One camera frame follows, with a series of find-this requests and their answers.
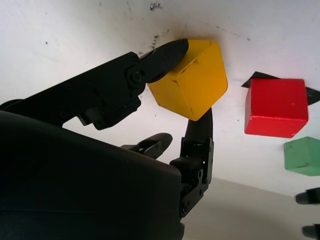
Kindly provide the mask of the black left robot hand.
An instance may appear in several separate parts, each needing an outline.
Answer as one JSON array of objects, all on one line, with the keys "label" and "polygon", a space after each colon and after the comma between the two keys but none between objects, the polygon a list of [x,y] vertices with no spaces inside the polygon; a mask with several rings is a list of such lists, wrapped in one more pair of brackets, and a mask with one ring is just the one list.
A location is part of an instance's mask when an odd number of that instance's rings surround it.
[{"label": "black left robot hand", "polygon": [[[295,202],[299,205],[319,205],[320,204],[320,188],[307,189],[305,192],[295,196]],[[320,239],[320,225],[305,225],[301,228],[302,234],[314,240]]]}]

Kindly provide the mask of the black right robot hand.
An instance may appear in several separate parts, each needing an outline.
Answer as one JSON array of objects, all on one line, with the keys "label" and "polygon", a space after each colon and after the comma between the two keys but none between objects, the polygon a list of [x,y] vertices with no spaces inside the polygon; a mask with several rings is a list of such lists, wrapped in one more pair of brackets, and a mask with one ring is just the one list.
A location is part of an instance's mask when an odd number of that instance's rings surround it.
[{"label": "black right robot hand", "polygon": [[63,125],[104,130],[141,105],[139,95],[204,45],[166,43],[134,52],[25,99],[0,106],[3,240],[180,240],[182,223],[212,180],[210,108],[189,120],[179,158],[158,161],[172,136],[117,147]]}]

